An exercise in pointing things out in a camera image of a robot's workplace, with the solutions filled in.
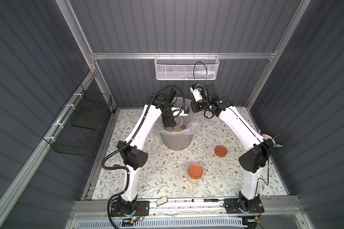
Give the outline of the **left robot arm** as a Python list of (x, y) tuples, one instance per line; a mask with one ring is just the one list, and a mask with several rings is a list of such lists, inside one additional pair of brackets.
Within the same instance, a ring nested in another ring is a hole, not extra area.
[(170, 115), (175, 94), (176, 90), (173, 88), (167, 94), (162, 93), (161, 90), (156, 94), (151, 94), (132, 132), (124, 141), (118, 142), (117, 148), (120, 150), (127, 171), (124, 177), (123, 193), (117, 197), (117, 203), (120, 211), (126, 215), (132, 215), (136, 209), (138, 180), (141, 168), (148, 160), (148, 153), (143, 151), (146, 138), (154, 123), (162, 115), (167, 116), (168, 121), (174, 120)]

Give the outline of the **oatmeal jar orange lid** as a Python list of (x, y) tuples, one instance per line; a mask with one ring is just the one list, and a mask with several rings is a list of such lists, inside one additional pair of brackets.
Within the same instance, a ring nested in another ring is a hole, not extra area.
[(188, 180), (190, 183), (199, 183), (203, 174), (204, 170), (202, 166), (197, 163), (191, 164), (188, 168)]

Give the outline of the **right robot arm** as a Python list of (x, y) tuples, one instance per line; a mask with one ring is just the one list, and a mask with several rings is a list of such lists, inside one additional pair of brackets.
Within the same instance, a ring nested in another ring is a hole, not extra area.
[(264, 139), (241, 116), (238, 110), (230, 104), (227, 97), (219, 98), (213, 84), (200, 86), (195, 83), (190, 87), (194, 96), (191, 108), (194, 113), (200, 111), (212, 113), (230, 127), (241, 141), (246, 153), (239, 157), (243, 168), (243, 186), (239, 192), (237, 207), (243, 213), (263, 213), (264, 208), (258, 193), (259, 179), (270, 152), (275, 145), (273, 139)]

